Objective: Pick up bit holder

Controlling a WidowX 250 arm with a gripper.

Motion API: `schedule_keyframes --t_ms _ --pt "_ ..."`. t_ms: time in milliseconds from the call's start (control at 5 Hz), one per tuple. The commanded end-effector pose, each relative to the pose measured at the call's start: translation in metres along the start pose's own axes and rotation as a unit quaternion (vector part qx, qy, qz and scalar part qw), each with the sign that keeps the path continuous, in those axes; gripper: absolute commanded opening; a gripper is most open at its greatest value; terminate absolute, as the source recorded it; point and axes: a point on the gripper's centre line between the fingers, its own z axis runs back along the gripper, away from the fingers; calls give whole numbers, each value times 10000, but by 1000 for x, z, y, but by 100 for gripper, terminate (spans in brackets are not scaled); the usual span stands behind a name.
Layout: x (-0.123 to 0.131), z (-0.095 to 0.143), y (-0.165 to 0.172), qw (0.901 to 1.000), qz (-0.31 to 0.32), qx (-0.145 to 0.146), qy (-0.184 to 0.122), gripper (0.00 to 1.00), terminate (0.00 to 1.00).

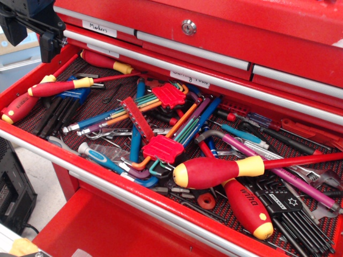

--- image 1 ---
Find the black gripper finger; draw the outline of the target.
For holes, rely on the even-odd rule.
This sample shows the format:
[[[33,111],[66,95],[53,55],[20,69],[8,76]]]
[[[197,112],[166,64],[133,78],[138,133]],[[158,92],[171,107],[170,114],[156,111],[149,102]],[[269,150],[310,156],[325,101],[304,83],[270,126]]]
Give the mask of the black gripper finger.
[[[67,38],[45,32],[39,37],[39,46],[42,63],[50,63],[52,59],[61,53],[61,49],[67,44]]]
[[[1,28],[14,47],[27,38],[27,28],[18,21],[18,18],[16,14],[1,14]]]

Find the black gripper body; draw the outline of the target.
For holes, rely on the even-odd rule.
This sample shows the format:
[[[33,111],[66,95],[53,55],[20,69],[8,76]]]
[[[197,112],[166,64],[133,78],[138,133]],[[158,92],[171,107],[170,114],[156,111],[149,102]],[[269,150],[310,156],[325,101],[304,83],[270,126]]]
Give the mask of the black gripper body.
[[[54,10],[55,1],[1,1],[1,14],[16,14],[18,21],[38,35],[64,35],[65,23]]]

